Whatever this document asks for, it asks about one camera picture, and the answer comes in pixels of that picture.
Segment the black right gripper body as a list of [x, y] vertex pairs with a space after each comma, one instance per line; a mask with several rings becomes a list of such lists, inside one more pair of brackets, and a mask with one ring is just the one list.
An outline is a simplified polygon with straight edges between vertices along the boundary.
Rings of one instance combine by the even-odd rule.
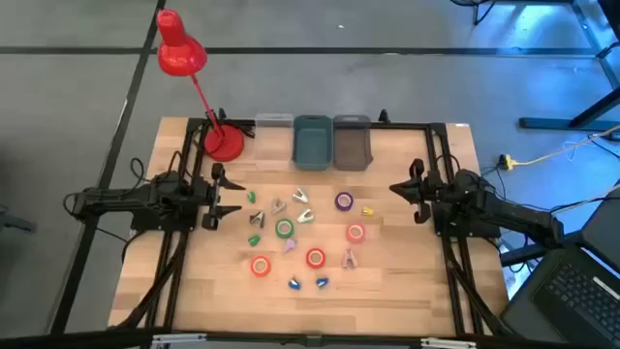
[[410, 166], [409, 173], [414, 182], [413, 203], [418, 205], [418, 210], [414, 213], [415, 222], [418, 224], [426, 222], [431, 216], [431, 207], [427, 201], [438, 199], [437, 191], [443, 185], [440, 172], [438, 170], [424, 171], [424, 163], [416, 158]]

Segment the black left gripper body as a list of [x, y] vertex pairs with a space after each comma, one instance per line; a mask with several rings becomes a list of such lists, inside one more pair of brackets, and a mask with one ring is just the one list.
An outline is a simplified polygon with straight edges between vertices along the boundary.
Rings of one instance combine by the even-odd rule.
[[219, 221], [224, 216], [224, 209], [220, 203], [220, 181], [225, 176], [222, 163], [215, 163], [211, 168], [212, 182], [209, 183], [201, 175], [194, 179], [194, 192], [198, 198], [199, 206], [206, 206], [207, 212], [202, 216], [201, 226], [204, 229], [215, 231]]

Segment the orange tape roll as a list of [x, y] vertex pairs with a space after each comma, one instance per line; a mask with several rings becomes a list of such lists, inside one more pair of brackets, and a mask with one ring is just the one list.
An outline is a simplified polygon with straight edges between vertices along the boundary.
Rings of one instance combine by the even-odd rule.
[[256, 256], [251, 261], [251, 272], [257, 277], [264, 277], [270, 273], [271, 263], [265, 256]]

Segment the clear plastic bin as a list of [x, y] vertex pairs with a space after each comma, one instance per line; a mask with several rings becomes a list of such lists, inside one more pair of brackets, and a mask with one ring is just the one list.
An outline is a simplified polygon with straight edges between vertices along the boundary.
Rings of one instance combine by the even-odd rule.
[[254, 160], [260, 170], [287, 171], [292, 166], [293, 121], [289, 113], [256, 115]]

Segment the grey plastic bin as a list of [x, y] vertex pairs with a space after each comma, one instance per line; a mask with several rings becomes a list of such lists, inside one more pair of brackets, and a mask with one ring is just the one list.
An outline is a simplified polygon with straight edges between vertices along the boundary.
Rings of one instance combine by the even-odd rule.
[[333, 118], [333, 165], [339, 171], [363, 172], [373, 161], [366, 115], [341, 114]]

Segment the teal plastic bin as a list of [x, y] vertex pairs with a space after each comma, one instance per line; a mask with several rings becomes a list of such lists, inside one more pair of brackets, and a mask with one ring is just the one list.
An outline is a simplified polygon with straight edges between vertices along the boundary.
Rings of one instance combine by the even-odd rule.
[[325, 171], [332, 162], [332, 119], [326, 115], [299, 115], [293, 129], [294, 166], [300, 171]]

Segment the red desk lamp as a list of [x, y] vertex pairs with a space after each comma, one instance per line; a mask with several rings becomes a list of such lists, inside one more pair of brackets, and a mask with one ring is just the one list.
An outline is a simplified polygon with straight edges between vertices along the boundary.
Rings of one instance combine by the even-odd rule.
[[156, 26], [162, 37], [157, 48], [160, 69], [169, 76], [187, 77], [192, 81], [210, 121], [211, 130], [203, 137], [205, 153], [220, 162], [234, 160], [244, 149], [244, 136], [239, 129], [222, 125], [217, 120], [202, 91], [198, 72], [206, 66], [206, 50], [186, 31], [180, 14], [174, 10], [160, 10], [156, 15]]

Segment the black laptop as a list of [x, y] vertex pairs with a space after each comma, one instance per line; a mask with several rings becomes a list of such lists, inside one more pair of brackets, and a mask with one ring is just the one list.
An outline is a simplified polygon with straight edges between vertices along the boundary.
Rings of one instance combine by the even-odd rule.
[[543, 256], [501, 319], [527, 339], [620, 349], [620, 187]]

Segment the dark chair base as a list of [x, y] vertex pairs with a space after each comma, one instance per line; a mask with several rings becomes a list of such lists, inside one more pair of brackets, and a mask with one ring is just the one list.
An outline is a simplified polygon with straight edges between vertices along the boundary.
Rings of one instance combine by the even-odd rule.
[[27, 234], [34, 234], [37, 230], [37, 225], [34, 222], [13, 215], [6, 206], [0, 205], [0, 233], [9, 228], [15, 228]]

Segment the black aluminium table frame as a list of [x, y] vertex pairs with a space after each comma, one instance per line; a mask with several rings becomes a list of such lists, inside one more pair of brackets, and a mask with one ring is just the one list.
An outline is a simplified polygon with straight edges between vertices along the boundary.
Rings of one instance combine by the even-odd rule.
[[[422, 159], [427, 167], [443, 168], [457, 158], [465, 168], [478, 165], [471, 131], [459, 124], [375, 124], [370, 132], [373, 162], [363, 172], [263, 171], [254, 160], [254, 140], [242, 155], [226, 165], [227, 177], [245, 187], [226, 190], [226, 205], [242, 206], [210, 232], [196, 228], [189, 236], [181, 276], [166, 286], [155, 310], [158, 325], [178, 332], [257, 333], [304, 335], [364, 335], [456, 337], [485, 333], [463, 290], [449, 277], [444, 252], [447, 244], [434, 225], [416, 224], [412, 208], [389, 187], [407, 177], [410, 163]], [[293, 199], [296, 188], [309, 198]], [[253, 191], [256, 201], [248, 201]], [[354, 198], [349, 211], [338, 210], [336, 195]], [[275, 198], [287, 208], [271, 214]], [[365, 207], [373, 216], [363, 216]], [[315, 219], [299, 224], [297, 217], [310, 208]], [[249, 223], [264, 212], [264, 227]], [[279, 238], [275, 224], [288, 218], [294, 224], [296, 248], [284, 253], [287, 238]], [[351, 243], [349, 225], [365, 228], [365, 239]], [[248, 238], [261, 241], [250, 246]], [[325, 265], [306, 264], [311, 248], [325, 252]], [[351, 248], [357, 267], [345, 270], [341, 259]], [[267, 276], [251, 272], [251, 261], [265, 256]], [[327, 277], [319, 288], [316, 280]], [[300, 290], [288, 282], [295, 278]]]

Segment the black desk leg frame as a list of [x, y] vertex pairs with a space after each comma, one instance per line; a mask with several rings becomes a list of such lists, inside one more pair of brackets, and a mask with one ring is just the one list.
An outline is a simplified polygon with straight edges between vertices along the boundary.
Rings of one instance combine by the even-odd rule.
[[596, 36], [590, 31], [586, 24], [585, 16], [578, 7], [577, 0], [467, 0], [473, 7], [473, 24], [480, 24], [495, 6], [498, 1], [524, 1], [541, 2], [550, 4], [568, 4], [572, 7], [573, 13], [577, 17], [579, 25], [582, 27], [591, 48], [596, 52], [595, 59], [604, 69], [605, 75], [612, 86], [612, 90], [604, 95], [599, 101], [582, 111], [579, 115], [571, 119], [560, 118], [536, 118], [522, 117], [518, 121], [518, 126], [523, 129], [532, 130], [558, 130], [558, 131], [583, 131], [583, 132], [603, 132], [605, 130], [620, 126], [620, 121], [601, 121], [605, 113], [620, 105], [620, 80], [614, 75], [610, 67], [606, 66], [605, 59], [614, 48], [620, 47], [620, 43], [613, 43], [607, 48], [600, 48]]

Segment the black overhead frame bar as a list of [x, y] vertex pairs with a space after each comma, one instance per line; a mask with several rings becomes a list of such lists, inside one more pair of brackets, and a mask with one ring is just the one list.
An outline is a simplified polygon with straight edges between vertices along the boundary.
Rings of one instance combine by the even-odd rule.
[[164, 333], [162, 329], [112, 330], [0, 338], [0, 349], [126, 349], [137, 346], [194, 342], [276, 342], [319, 348], [327, 345], [393, 345], [413, 349], [604, 349], [570, 343], [535, 341], [517, 337], [465, 334], [457, 337], [364, 335], [304, 335], [257, 333]]

